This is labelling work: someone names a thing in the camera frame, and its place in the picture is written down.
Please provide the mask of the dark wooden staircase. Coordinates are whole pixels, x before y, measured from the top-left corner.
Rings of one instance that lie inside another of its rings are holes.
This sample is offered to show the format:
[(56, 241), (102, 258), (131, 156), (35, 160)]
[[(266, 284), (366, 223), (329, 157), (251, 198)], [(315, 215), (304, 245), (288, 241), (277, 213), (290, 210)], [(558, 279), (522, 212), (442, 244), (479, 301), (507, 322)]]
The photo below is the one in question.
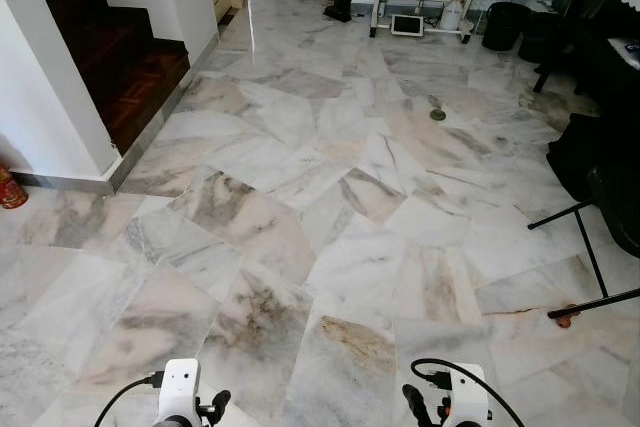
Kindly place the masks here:
[(156, 38), (146, 8), (46, 2), (111, 143), (128, 152), (187, 74), (186, 44)]

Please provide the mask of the white plastic bottle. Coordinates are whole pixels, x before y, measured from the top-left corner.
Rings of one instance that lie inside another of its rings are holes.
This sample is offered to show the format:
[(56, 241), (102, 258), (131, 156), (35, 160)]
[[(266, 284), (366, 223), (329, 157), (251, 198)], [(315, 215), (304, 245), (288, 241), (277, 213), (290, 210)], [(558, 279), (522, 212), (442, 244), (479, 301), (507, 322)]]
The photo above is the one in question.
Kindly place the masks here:
[(462, 31), (462, 21), (465, 19), (465, 2), (452, 0), (444, 6), (439, 23), (436, 24), (444, 31)]

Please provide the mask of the black metal leg frame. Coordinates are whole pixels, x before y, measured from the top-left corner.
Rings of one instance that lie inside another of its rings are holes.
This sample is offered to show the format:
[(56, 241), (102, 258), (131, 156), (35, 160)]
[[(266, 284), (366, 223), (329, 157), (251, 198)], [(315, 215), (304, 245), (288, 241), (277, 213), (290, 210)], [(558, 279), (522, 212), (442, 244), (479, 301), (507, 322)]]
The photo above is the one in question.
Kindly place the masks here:
[(607, 286), (605, 286), (605, 280), (603, 279), (602, 272), (600, 272), (598, 261), (596, 261), (595, 253), (593, 250), (593, 245), (590, 243), (590, 238), (588, 235), (588, 230), (586, 230), (585, 223), (582, 221), (582, 216), (580, 215), (580, 209), (584, 207), (591, 206), (593, 202), (591, 200), (584, 200), (584, 202), (576, 203), (575, 206), (572, 206), (567, 209), (563, 209), (563, 211), (556, 213), (556, 215), (552, 215), (549, 217), (541, 218), (541, 220), (536, 221), (534, 223), (529, 223), (527, 225), (527, 229), (534, 230), (538, 229), (538, 227), (545, 225), (545, 223), (549, 223), (550, 221), (558, 220), (558, 218), (564, 217), (566, 215), (570, 215), (572, 213), (573, 217), (577, 222), (577, 226), (579, 226), (579, 231), (582, 236), (582, 240), (584, 240), (584, 245), (586, 250), (588, 250), (589, 259), (591, 262), (591, 268), (593, 268), (593, 272), (596, 279), (596, 284), (599, 286), (600, 293), (602, 293), (603, 298), (596, 299), (594, 302), (588, 302), (585, 304), (571, 304), (566, 308), (557, 309), (557, 311), (550, 311), (547, 316), (549, 318), (556, 318), (561, 316), (570, 316), (573, 314), (573, 317), (579, 316), (581, 312), (590, 311), (590, 309), (595, 309), (599, 307), (604, 307), (604, 305), (611, 305), (614, 303), (626, 302), (626, 300), (639, 298), (640, 289), (636, 287), (636, 289), (627, 291), (627, 293), (621, 293), (616, 295), (609, 295)]

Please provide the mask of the white framed tablet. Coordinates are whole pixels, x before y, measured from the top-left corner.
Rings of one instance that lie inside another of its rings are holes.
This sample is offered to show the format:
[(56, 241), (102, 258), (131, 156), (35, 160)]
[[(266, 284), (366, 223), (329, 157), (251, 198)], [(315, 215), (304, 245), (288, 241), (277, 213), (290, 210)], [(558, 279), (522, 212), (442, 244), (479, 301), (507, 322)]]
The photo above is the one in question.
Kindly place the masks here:
[(424, 17), (416, 15), (393, 15), (390, 17), (390, 34), (398, 37), (422, 37), (426, 24)]

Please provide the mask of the red cylindrical object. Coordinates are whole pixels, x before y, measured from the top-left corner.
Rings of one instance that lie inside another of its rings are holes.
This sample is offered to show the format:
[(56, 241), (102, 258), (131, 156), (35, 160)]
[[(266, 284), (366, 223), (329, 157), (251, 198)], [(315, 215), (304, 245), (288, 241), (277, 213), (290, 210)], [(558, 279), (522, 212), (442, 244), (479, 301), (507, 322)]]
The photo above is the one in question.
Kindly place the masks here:
[(9, 168), (0, 163), (0, 208), (17, 209), (28, 199), (27, 191), (14, 179)]

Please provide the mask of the black round bin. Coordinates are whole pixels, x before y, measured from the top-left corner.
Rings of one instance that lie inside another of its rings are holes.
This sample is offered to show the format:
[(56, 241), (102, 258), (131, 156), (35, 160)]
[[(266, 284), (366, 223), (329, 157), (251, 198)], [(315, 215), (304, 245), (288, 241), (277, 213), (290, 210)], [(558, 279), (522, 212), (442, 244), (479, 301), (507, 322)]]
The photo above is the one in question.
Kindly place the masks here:
[(516, 2), (495, 2), (486, 11), (483, 47), (506, 52), (515, 46), (531, 8)]
[(521, 31), (517, 55), (521, 60), (543, 63), (552, 56), (561, 34), (564, 16), (556, 12), (531, 12)]

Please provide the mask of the black chair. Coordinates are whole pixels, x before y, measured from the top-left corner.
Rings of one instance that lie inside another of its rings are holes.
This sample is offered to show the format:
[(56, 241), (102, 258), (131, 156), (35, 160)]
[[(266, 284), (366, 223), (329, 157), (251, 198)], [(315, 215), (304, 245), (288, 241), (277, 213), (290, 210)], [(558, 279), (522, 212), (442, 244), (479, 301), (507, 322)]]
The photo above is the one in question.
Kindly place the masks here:
[(640, 255), (640, 194), (632, 185), (637, 168), (623, 159), (620, 130), (611, 122), (571, 113), (561, 136), (548, 144), (547, 161), (577, 202), (602, 211), (612, 238)]

